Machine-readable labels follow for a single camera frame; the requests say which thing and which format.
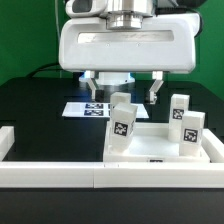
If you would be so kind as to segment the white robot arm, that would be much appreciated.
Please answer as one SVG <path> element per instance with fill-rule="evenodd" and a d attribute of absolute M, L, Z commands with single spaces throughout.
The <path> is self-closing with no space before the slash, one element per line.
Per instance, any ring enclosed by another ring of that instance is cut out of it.
<path fill-rule="evenodd" d="M 106 86 L 132 82 L 132 73 L 151 73 L 154 103 L 164 74 L 194 70 L 195 38 L 203 27 L 197 9 L 206 1 L 68 0 L 59 64 L 86 74 L 93 97 Z"/>

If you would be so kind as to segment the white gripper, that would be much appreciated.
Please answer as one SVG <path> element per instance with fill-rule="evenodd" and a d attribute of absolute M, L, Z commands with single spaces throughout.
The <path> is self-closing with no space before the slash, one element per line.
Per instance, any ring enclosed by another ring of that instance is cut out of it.
<path fill-rule="evenodd" d="M 99 89 L 95 72 L 152 72 L 149 102 L 155 104 L 163 72 L 189 73 L 196 65 L 195 37 L 200 29 L 196 13 L 145 18 L 138 30 L 108 30 L 98 17 L 65 23 L 59 63 L 68 71 L 85 71 L 92 100 Z"/>

